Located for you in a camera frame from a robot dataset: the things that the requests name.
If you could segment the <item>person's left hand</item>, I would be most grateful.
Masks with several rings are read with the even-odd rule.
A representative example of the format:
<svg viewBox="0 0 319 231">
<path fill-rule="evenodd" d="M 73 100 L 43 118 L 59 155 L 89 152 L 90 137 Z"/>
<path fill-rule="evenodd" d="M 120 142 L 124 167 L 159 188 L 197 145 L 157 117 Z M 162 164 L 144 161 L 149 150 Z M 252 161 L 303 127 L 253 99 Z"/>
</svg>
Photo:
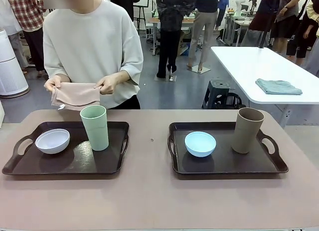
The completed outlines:
<svg viewBox="0 0 319 231">
<path fill-rule="evenodd" d="M 118 84 L 117 76 L 115 74 L 108 75 L 100 79 L 95 89 L 99 89 L 101 95 L 111 95 L 114 93 L 115 87 Z"/>
</svg>

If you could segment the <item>person's right hand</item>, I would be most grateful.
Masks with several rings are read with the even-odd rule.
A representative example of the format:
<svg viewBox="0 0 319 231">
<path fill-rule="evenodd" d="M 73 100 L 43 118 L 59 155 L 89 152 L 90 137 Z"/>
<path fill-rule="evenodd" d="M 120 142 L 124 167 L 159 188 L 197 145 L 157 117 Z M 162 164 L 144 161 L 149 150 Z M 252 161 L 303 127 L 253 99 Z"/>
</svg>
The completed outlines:
<svg viewBox="0 0 319 231">
<path fill-rule="evenodd" d="M 54 87 L 60 87 L 60 83 L 61 83 L 61 76 L 59 75 L 55 75 L 51 78 L 49 78 L 45 84 L 44 84 L 44 88 L 49 91 L 49 92 L 53 92 L 53 88 Z"/>
</svg>

